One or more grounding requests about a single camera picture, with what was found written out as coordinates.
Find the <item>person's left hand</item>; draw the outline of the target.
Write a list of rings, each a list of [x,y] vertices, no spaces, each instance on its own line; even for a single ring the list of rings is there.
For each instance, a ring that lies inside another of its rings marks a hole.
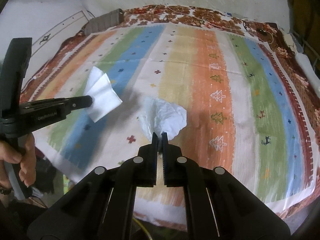
[[[12,148],[7,142],[1,141],[1,189],[11,189],[11,183],[4,167],[4,162],[19,164],[19,178],[29,187],[36,180],[36,154],[35,140],[33,134],[26,137],[24,154],[20,154]]]

